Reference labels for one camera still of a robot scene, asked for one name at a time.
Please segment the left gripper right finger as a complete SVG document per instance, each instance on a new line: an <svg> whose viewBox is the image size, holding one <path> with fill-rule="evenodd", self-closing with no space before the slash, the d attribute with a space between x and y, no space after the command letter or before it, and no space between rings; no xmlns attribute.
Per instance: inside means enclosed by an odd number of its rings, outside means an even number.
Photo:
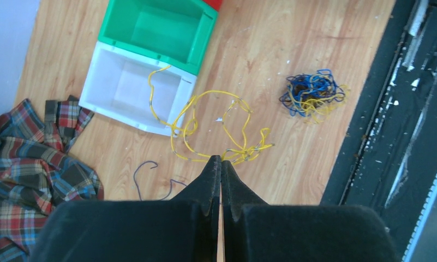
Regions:
<svg viewBox="0 0 437 262"><path fill-rule="evenodd" d="M270 205L222 162L226 261L398 261L384 222L370 208Z"/></svg>

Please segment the cable ball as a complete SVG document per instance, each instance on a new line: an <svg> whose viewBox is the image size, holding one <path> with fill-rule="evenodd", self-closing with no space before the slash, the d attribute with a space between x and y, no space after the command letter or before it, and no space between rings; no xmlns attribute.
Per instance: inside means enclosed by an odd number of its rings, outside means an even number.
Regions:
<svg viewBox="0 0 437 262"><path fill-rule="evenodd" d="M330 69L314 74L297 74L286 78L285 92L279 97L290 116L300 116L309 123L324 121L343 105L349 95L347 85L336 82Z"/></svg>

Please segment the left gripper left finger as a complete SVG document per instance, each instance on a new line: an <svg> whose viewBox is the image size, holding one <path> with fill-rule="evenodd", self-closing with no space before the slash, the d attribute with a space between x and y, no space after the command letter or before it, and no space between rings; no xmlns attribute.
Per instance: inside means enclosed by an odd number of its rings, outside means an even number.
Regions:
<svg viewBox="0 0 437 262"><path fill-rule="evenodd" d="M30 261L216 261L222 162L170 200L79 200L47 219Z"/></svg>

